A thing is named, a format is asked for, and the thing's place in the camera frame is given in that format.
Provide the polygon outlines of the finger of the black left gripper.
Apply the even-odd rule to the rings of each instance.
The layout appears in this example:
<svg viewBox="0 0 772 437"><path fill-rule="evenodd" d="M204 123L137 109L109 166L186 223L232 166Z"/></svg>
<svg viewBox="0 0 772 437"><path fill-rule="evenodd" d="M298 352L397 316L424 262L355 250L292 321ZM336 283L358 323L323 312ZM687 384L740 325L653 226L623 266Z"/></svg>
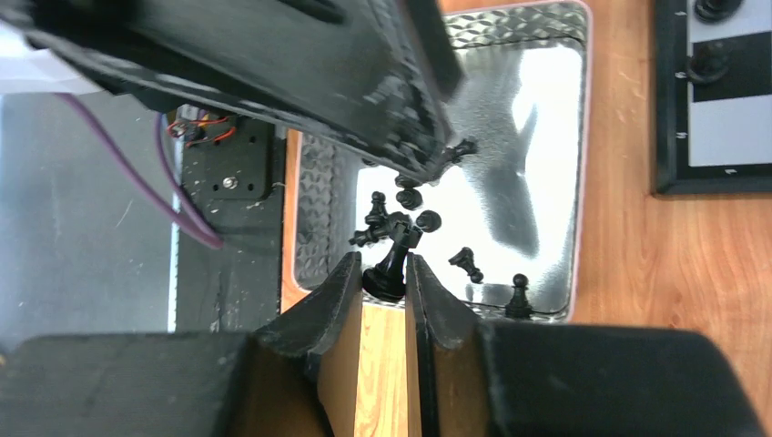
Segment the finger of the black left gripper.
<svg viewBox="0 0 772 437"><path fill-rule="evenodd" d="M1 18L154 109L283 125L421 182L450 158L463 74L433 1L4 1Z"/></svg>

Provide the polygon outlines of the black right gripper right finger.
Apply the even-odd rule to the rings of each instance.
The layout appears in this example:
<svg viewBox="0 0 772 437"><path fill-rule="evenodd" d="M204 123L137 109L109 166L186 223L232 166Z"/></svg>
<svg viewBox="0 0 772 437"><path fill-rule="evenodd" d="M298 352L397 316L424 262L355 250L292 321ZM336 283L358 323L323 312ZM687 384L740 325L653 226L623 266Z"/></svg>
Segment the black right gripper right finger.
<svg viewBox="0 0 772 437"><path fill-rule="evenodd" d="M761 436L725 355L692 331L484 319L406 261L411 436Z"/></svg>

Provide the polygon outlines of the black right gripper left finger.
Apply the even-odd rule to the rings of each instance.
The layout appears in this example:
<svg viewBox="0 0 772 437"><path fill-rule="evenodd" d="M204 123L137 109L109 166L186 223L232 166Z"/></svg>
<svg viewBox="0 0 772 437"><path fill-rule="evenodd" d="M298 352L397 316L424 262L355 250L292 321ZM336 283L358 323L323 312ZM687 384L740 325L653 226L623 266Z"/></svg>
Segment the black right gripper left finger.
<svg viewBox="0 0 772 437"><path fill-rule="evenodd" d="M252 332L56 335L1 371L4 436L350 436L361 255Z"/></svg>

